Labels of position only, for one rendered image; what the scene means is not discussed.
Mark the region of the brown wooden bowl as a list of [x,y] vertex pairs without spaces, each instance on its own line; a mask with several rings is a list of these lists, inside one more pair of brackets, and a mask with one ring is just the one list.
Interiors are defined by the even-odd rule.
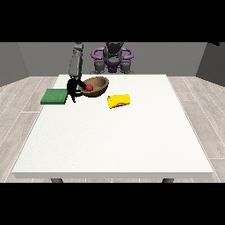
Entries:
[[85,84],[93,86],[92,91],[84,91],[82,87],[77,86],[81,93],[88,98],[97,98],[105,93],[109,85],[109,80],[103,76],[94,76],[83,81]]

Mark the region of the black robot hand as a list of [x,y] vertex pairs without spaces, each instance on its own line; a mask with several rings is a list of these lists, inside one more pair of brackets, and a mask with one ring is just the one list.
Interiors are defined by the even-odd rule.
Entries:
[[81,91],[77,89],[78,86],[84,91],[86,90],[86,84],[80,79],[70,78],[67,82],[67,92],[71,96],[73,102],[76,102],[77,97],[82,96]]

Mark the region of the green square pad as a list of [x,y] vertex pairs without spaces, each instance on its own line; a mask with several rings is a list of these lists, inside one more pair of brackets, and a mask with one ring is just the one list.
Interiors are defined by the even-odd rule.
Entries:
[[66,89],[46,89],[40,103],[42,105],[64,105],[67,96]]

